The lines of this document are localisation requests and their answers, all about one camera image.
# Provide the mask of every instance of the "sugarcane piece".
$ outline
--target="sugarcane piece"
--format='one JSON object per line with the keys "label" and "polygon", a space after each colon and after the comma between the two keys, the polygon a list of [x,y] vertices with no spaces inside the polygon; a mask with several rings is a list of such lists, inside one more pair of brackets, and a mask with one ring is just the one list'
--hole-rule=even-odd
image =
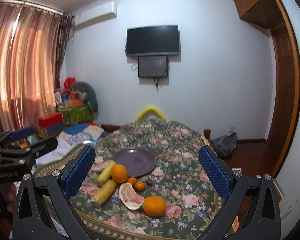
{"label": "sugarcane piece", "polygon": [[96,179],[96,185],[98,187],[102,187],[108,179],[111,177],[111,168],[116,165],[115,161],[111,161],[106,168],[99,174],[99,176]]}
{"label": "sugarcane piece", "polygon": [[101,207],[113,194],[117,184],[109,179],[101,189],[91,198],[91,205],[94,207]]}

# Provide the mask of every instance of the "red bag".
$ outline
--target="red bag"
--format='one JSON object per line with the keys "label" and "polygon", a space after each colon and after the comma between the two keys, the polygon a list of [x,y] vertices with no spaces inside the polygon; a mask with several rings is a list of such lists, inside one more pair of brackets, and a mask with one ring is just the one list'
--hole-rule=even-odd
{"label": "red bag", "polygon": [[75,78],[74,77],[67,77],[64,83],[65,89],[70,89],[72,83],[75,82]]}

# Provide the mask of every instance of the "curtain rod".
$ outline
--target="curtain rod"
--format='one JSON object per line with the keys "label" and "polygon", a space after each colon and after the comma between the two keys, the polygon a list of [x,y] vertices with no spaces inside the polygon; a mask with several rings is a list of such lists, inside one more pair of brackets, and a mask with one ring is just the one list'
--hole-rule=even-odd
{"label": "curtain rod", "polygon": [[22,1],[22,0],[0,0],[0,2],[24,4],[24,5],[28,5],[28,6],[31,6],[31,7],[36,7],[38,9],[42,9],[42,10],[45,10],[45,11],[49,11],[49,12],[52,12],[52,13],[55,13],[55,14],[58,14],[58,15],[63,15],[63,12],[61,12],[61,11],[58,11],[58,10],[55,10],[55,9],[52,9],[52,8],[49,8],[47,6],[40,5],[40,4],[37,4],[37,3],[32,3],[32,2]]}

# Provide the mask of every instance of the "white cloth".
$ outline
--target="white cloth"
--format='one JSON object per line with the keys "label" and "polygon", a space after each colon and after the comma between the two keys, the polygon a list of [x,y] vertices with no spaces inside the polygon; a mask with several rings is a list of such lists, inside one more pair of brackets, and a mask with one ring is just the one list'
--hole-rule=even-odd
{"label": "white cloth", "polygon": [[37,164],[40,165],[40,164],[45,164],[47,162],[52,162],[54,160],[61,158],[63,155],[67,154],[70,151],[72,147],[70,144],[68,144],[61,137],[57,137],[57,140],[58,140],[58,147],[55,150],[37,158],[35,160]]}

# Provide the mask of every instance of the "wooden door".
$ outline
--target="wooden door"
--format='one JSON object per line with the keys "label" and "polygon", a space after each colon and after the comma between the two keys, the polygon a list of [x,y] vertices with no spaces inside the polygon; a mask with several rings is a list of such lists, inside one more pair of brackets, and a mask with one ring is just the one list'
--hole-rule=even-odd
{"label": "wooden door", "polygon": [[295,100],[296,73],[289,33],[286,25],[272,31],[277,63],[276,102],[271,130],[268,137],[269,149],[280,155],[286,142]]}

